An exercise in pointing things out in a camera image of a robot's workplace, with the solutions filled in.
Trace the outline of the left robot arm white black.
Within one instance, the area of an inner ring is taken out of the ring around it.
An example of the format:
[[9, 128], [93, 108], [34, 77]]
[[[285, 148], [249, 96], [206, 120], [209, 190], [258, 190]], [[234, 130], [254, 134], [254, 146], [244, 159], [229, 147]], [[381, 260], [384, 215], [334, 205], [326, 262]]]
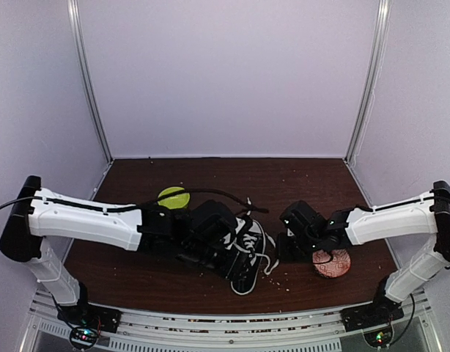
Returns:
[[81, 326], [96, 318], [86, 286], [54, 254], [50, 237], [104, 243], [129, 252], [190, 260], [225, 278], [234, 276], [231, 247], [245, 225], [228, 207], [208, 200], [193, 210], [169, 209], [157, 200], [112, 205], [65, 197], [27, 177], [0, 237], [7, 258], [30, 271], [66, 316]]

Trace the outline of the white shoelace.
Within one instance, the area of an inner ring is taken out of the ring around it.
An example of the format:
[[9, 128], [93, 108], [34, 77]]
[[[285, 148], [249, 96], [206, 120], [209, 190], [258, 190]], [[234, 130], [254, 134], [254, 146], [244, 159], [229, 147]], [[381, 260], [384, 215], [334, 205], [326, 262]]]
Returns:
[[[244, 214], [246, 214], [247, 216], [250, 216], [252, 212], [258, 212], [259, 210], [257, 209], [257, 207], [255, 207], [251, 201], [251, 199], [249, 197], [246, 198], [246, 207], [243, 210]], [[261, 259], [265, 259], [267, 261], [267, 265], [265, 266], [265, 268], [263, 269], [263, 273], [266, 276], [269, 276], [272, 271], [277, 268], [279, 266], [279, 259], [272, 259], [268, 254], [267, 254], [267, 250], [268, 249], [272, 249], [273, 251], [276, 249], [276, 241], [270, 236], [268, 235], [262, 225], [259, 222], [256, 222], [258, 228], [259, 228], [259, 232], [262, 236], [262, 245], [263, 245], [263, 250], [261, 254], [255, 254], [255, 257], [259, 257]]]

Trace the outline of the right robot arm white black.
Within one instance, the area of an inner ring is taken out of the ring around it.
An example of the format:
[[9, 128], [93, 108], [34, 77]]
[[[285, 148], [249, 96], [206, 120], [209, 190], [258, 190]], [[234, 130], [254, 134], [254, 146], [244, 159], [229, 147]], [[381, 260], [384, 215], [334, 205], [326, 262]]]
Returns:
[[366, 308], [371, 323], [382, 323], [414, 290], [450, 265], [450, 185], [439, 180], [432, 190], [375, 208], [337, 210], [329, 218], [297, 201], [279, 217], [286, 231], [276, 240], [283, 263], [308, 263], [314, 253], [348, 249], [381, 239], [428, 235], [409, 263], [384, 279]]

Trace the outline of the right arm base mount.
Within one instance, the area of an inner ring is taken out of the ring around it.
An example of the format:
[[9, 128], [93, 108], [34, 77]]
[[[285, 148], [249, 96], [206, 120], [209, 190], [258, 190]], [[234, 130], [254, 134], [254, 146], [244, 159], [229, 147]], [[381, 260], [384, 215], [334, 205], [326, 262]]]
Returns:
[[394, 341], [393, 322], [405, 314], [400, 306], [375, 308], [373, 304], [343, 309], [341, 318], [346, 332], [361, 332], [372, 348], [387, 348]]

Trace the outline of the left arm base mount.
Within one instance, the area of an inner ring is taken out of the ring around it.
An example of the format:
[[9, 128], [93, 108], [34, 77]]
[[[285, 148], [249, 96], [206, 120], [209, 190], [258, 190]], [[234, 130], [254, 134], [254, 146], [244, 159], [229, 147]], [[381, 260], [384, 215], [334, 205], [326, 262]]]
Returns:
[[122, 313], [89, 304], [86, 309], [56, 305], [57, 318], [69, 328], [69, 342], [78, 351], [93, 348], [102, 333], [116, 333]]

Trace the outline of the black white canvas sneaker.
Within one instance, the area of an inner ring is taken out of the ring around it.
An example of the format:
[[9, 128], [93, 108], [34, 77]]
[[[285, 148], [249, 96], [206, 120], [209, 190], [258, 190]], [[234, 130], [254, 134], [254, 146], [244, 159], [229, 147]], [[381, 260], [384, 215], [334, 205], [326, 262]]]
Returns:
[[259, 267], [265, 256], [265, 232], [258, 221], [244, 216], [237, 219], [236, 237], [229, 246], [235, 256], [227, 279], [239, 296], [250, 294], [255, 287]]

